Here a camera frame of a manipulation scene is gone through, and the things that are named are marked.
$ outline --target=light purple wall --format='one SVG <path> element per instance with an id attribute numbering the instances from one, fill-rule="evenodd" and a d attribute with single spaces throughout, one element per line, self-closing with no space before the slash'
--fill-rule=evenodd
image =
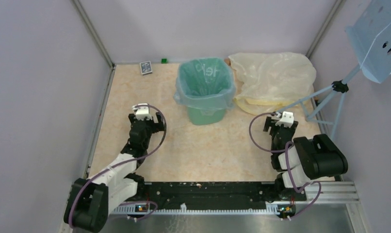
<path id="1" fill-rule="evenodd" d="M 340 80 L 357 64 L 344 32 L 368 6 L 369 0 L 347 1 L 315 51 L 315 88 Z M 361 72 L 349 83 L 336 143 L 349 163 L 346 178 L 356 184 L 373 232 L 391 232 L 391 76 L 382 84 Z M 331 120 L 338 100 L 324 115 Z"/>
<path id="2" fill-rule="evenodd" d="M 335 0 L 82 0 L 116 63 L 306 53 Z"/>
<path id="3" fill-rule="evenodd" d="M 108 77 L 71 1 L 0 1 L 0 233 L 58 231 Z"/>

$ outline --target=tripod leg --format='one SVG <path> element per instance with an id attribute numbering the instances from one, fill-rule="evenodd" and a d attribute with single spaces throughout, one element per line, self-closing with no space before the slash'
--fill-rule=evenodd
<path id="1" fill-rule="evenodd" d="M 358 72 L 360 71 L 360 65 L 356 65 L 350 73 L 347 74 L 347 76 L 342 80 L 343 84 L 347 84 Z"/>
<path id="2" fill-rule="evenodd" d="M 319 90 L 319 91 L 317 91 L 317 92 L 314 92 L 313 94 L 311 94 L 311 95 L 309 95 L 309 96 L 306 96 L 306 97 L 304 97 L 304 98 L 302 98 L 302 99 L 297 100 L 296 102 L 294 102 L 294 103 L 292 103 L 292 104 L 290 104 L 290 105 L 288 105 L 288 106 L 286 106 L 286 107 L 284 107 L 284 108 L 281 108 L 281 109 L 277 110 L 277 112 L 281 113 L 281 112 L 283 112 L 283 111 L 285 111 L 285 110 L 287 110 L 287 109 L 289 109 L 289 108 L 291 108 L 291 107 L 296 106 L 297 104 L 299 104 L 299 103 L 301 103 L 301 102 L 304 102 L 304 101 L 306 101 L 306 100 L 309 100 L 309 99 L 313 98 L 314 96 L 319 95 L 319 94 L 321 94 L 321 93 L 323 93 L 323 92 L 326 92 L 326 91 L 328 91 L 328 90 L 330 90 L 330 89 L 332 89 L 332 88 L 333 88 L 333 85 L 328 86 L 328 87 L 326 87 L 326 88 L 323 88 L 323 89 L 321 89 L 321 90 Z"/>
<path id="3" fill-rule="evenodd" d="M 328 95 L 324 96 L 323 98 L 318 99 L 318 102 L 319 102 L 319 103 L 323 102 L 323 101 L 326 99 L 327 96 L 328 96 Z"/>
<path id="4" fill-rule="evenodd" d="M 341 95 L 341 98 L 340 98 L 340 104 L 338 105 L 338 110 L 337 110 L 337 114 L 336 114 L 336 119 L 334 121 L 334 125 L 333 125 L 333 130 L 331 131 L 331 135 L 330 135 L 330 139 L 331 140 L 334 140 L 334 135 L 336 133 L 336 128 L 337 128 L 337 124 L 338 124 L 338 119 L 340 118 L 340 113 L 341 113 L 341 109 L 342 109 L 342 105 L 344 104 L 344 98 L 345 98 L 345 93 L 343 93 Z"/>
<path id="5" fill-rule="evenodd" d="M 307 108 L 304 106 L 303 102 L 300 102 L 300 105 L 301 107 L 303 108 L 303 111 L 304 111 L 304 114 L 306 115 L 306 117 L 309 115 L 309 113 L 307 112 Z"/>
<path id="6" fill-rule="evenodd" d="M 336 94 L 336 91 L 330 92 L 330 94 L 321 102 L 314 111 L 307 117 L 307 120 L 313 119 L 313 117 L 319 112 Z"/>

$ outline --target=light blue perforated plate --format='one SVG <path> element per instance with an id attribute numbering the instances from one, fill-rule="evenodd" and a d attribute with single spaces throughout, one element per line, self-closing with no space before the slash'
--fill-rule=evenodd
<path id="1" fill-rule="evenodd" d="M 363 74 L 382 83 L 391 74 L 391 0 L 373 0 L 345 31 Z"/>

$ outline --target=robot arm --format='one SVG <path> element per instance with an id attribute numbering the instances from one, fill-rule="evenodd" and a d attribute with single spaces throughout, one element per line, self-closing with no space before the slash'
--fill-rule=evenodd
<path id="1" fill-rule="evenodd" d="M 159 113 L 156 113 L 158 122 L 154 122 L 148 107 L 136 105 L 132 109 L 134 113 L 129 114 L 130 138 L 117 158 L 101 170 L 107 171 L 94 179 L 83 191 L 73 213 L 72 222 L 75 227 L 99 232 L 113 209 L 137 193 L 138 183 L 127 176 L 133 173 L 144 159 L 132 160 L 147 155 L 151 135 L 164 131 L 165 128 Z M 127 160 L 131 161 L 114 167 Z M 70 209 L 77 194 L 87 181 L 79 178 L 73 183 L 65 210 L 65 223 L 68 223 Z"/>
<path id="2" fill-rule="evenodd" d="M 267 117 L 264 125 L 266 132 L 271 128 L 271 150 L 283 150 L 287 142 L 294 142 L 294 146 L 288 149 L 288 161 L 297 187 L 320 177 L 332 177 L 347 172 L 348 163 L 345 156 L 326 134 L 315 135 L 313 139 L 293 139 L 297 125 L 298 122 L 294 121 L 291 112 L 278 113 L 275 119 Z M 293 188 L 290 176 L 286 172 L 285 152 L 273 153 L 271 163 L 275 170 L 282 172 L 278 176 L 278 182 L 282 178 L 284 188 Z"/>

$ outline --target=beige tiled floor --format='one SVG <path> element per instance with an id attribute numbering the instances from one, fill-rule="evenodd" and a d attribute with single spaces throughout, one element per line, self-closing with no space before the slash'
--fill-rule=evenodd
<path id="1" fill-rule="evenodd" d="M 90 174 L 106 167 L 129 138 L 128 114 L 138 103 L 158 107 L 168 123 L 167 137 L 160 149 L 137 170 L 146 181 L 273 181 L 270 153 L 256 148 L 248 136 L 252 115 L 238 107 L 227 111 L 218 123 L 193 125 L 185 107 L 173 100 L 178 64 L 154 64 L 153 73 L 141 76 L 138 65 L 118 65 L 98 137 Z M 291 109 L 299 121 L 295 136 L 319 134 L 316 123 L 304 120 L 300 107 Z M 264 117 L 253 126 L 253 135 L 263 147 L 270 136 L 262 132 Z M 151 151 L 162 132 L 151 138 Z"/>

